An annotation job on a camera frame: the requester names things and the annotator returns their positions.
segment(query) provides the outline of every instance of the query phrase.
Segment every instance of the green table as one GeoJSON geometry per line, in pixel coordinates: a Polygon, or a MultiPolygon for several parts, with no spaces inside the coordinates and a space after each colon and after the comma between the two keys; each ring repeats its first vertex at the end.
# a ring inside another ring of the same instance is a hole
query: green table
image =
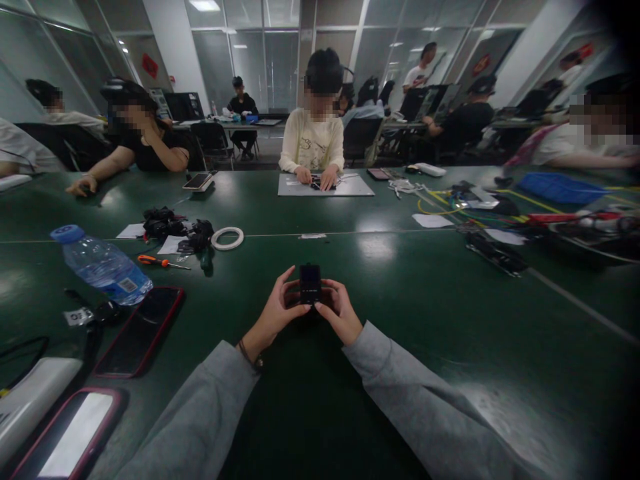
{"type": "MultiPolygon", "coordinates": [[[[255,322],[276,276],[309,261],[344,282],[363,321],[460,388],[525,458],[560,478],[597,468],[622,408],[617,389],[638,348],[588,307],[632,331],[631,280],[640,271],[577,271],[523,247],[536,273],[513,279],[468,252],[457,232],[418,226],[413,197],[399,201],[386,183],[361,174],[375,197],[278,197],[274,171],[220,172],[216,189],[200,196],[181,190],[183,175],[142,173],[120,175],[90,199],[64,193],[74,174],[39,177],[0,195],[1,349],[48,335],[49,354],[80,354],[83,333],[61,316],[75,307],[62,288],[91,301],[99,294],[66,267],[49,240],[60,225],[77,223],[114,239],[141,220],[142,210],[167,205],[190,219],[210,219],[216,229],[236,226],[247,234],[239,248],[215,253],[212,277],[194,257],[186,262],[192,271],[145,268],[156,286],[180,286],[187,298],[146,375],[87,380],[131,396],[90,478],[112,478],[198,362],[255,322]],[[300,239],[302,233],[327,237],[300,239]]],[[[436,190],[462,179],[486,184],[496,175],[498,169],[460,167],[422,180],[436,190]]],[[[523,210],[530,204],[518,202],[523,210]]],[[[147,248],[135,240],[114,243],[131,255],[147,248]]],[[[101,353],[116,334],[117,328],[105,332],[101,353]]],[[[0,382],[24,360],[1,364],[0,382]]],[[[363,392],[326,323],[298,320],[265,361],[269,372],[247,404],[222,478],[426,476],[363,392]]]]}

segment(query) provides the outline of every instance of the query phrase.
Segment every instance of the white tape roll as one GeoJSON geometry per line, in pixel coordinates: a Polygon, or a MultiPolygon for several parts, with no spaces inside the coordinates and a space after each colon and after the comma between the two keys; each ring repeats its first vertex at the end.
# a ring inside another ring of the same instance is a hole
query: white tape roll
{"type": "Polygon", "coordinates": [[[233,250],[238,245],[240,245],[242,243],[242,240],[244,239],[245,239],[245,234],[244,232],[242,232],[242,230],[236,227],[226,227],[218,230],[216,233],[213,234],[213,236],[211,237],[211,246],[213,246],[213,248],[215,248],[216,250],[233,250]],[[238,234],[238,238],[235,242],[230,243],[228,245],[220,245],[218,243],[218,238],[220,238],[220,235],[223,235],[226,232],[236,232],[238,234]]]}

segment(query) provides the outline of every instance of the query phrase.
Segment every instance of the red decoration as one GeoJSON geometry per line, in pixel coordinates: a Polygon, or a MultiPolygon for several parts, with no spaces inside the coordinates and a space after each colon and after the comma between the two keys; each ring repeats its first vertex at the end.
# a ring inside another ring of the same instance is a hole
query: red decoration
{"type": "Polygon", "coordinates": [[[146,53],[142,55],[142,68],[155,80],[158,76],[158,64],[146,53]]]}
{"type": "Polygon", "coordinates": [[[489,54],[486,54],[484,57],[482,57],[480,60],[478,60],[478,63],[475,64],[475,67],[473,68],[473,72],[471,74],[472,77],[477,77],[478,75],[480,75],[489,65],[491,64],[491,57],[489,56],[489,54]]]}
{"type": "Polygon", "coordinates": [[[582,47],[578,48],[577,51],[580,54],[580,58],[582,59],[590,57],[593,55],[593,44],[589,42],[586,45],[583,45],[582,47]]]}

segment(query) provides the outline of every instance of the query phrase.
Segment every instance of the plastic water bottle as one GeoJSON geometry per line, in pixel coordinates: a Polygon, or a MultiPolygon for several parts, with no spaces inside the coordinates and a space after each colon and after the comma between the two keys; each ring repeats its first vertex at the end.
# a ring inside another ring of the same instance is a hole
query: plastic water bottle
{"type": "Polygon", "coordinates": [[[120,249],[86,235],[77,225],[65,225],[50,235],[62,244],[65,263],[69,268],[114,302],[134,305],[142,301],[153,288],[150,278],[120,249]]]}

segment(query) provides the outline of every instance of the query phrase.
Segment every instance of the screwdriver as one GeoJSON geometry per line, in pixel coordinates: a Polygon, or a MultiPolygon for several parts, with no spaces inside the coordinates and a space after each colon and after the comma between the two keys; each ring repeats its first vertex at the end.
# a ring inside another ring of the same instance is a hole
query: screwdriver
{"type": "Polygon", "coordinates": [[[164,259],[160,260],[150,255],[140,255],[138,256],[138,262],[144,263],[145,265],[162,265],[163,267],[176,267],[182,268],[184,270],[191,270],[189,267],[183,267],[182,265],[176,265],[174,263],[169,263],[169,260],[164,259]]]}

